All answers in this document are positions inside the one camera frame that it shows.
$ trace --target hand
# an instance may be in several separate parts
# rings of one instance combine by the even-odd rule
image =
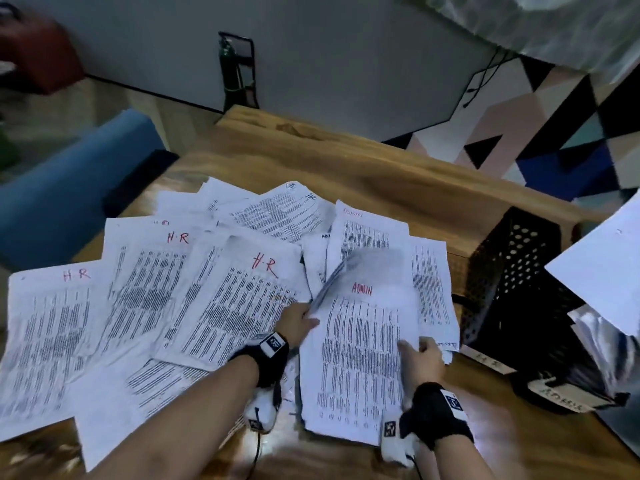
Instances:
[[[404,384],[404,398],[411,406],[413,393],[425,382],[442,383],[445,366],[442,352],[431,337],[420,337],[420,351],[414,349],[404,340],[398,342],[400,352],[402,380]]]
[[[289,349],[300,347],[311,329],[320,325],[317,318],[307,318],[308,303],[292,303],[286,307],[276,323],[275,330],[289,343]]]

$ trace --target wrist strap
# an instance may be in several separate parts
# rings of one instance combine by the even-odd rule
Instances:
[[[280,379],[287,365],[289,344],[277,332],[263,333],[249,340],[244,347],[231,355],[229,361],[240,355],[249,355],[258,364],[258,387],[271,387]]]
[[[414,433],[433,450],[438,440],[452,435],[463,435],[474,441],[463,411],[455,394],[436,382],[427,382],[415,390],[411,409],[400,417],[400,435]]]

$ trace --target wooden table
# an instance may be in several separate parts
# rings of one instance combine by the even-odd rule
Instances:
[[[298,180],[331,201],[341,199],[408,222],[413,235],[447,242],[453,291],[459,294],[464,293],[467,258],[510,206],[560,224],[565,245],[574,224],[603,218],[478,171],[242,107],[229,111],[124,216],[151,214],[158,190],[196,191],[210,175],[256,193]],[[98,259],[101,250],[99,235],[75,260]],[[462,355],[456,355],[446,380],[468,412],[476,444],[498,478],[640,478],[640,461],[594,415],[540,410],[516,397],[503,376]],[[237,434],[202,478],[244,479],[255,446],[254,433]],[[73,478],[83,471],[78,459],[73,422],[62,422],[0,445],[0,477]],[[281,413],[275,430],[263,439],[253,478],[413,475],[382,464],[372,447],[303,431],[294,416]]]

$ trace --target blue sofa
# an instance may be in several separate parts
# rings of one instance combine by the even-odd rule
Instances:
[[[153,122],[128,109],[0,187],[0,265],[69,262],[103,229],[105,195],[155,150],[164,144]]]

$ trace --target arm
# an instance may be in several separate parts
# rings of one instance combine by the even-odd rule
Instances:
[[[318,323],[294,303],[276,324],[291,349]],[[238,356],[199,380],[130,434],[86,480],[191,480],[206,466],[258,384],[256,362]]]
[[[435,382],[443,384],[445,365],[442,353],[434,339],[427,338],[421,343],[420,351],[415,350],[407,342],[398,343],[402,362],[402,373],[405,396],[409,400],[420,384]],[[416,462],[421,472],[432,472],[433,455],[442,480],[494,480],[495,477],[482,456],[463,435],[451,435],[435,443],[433,453],[420,443]]]

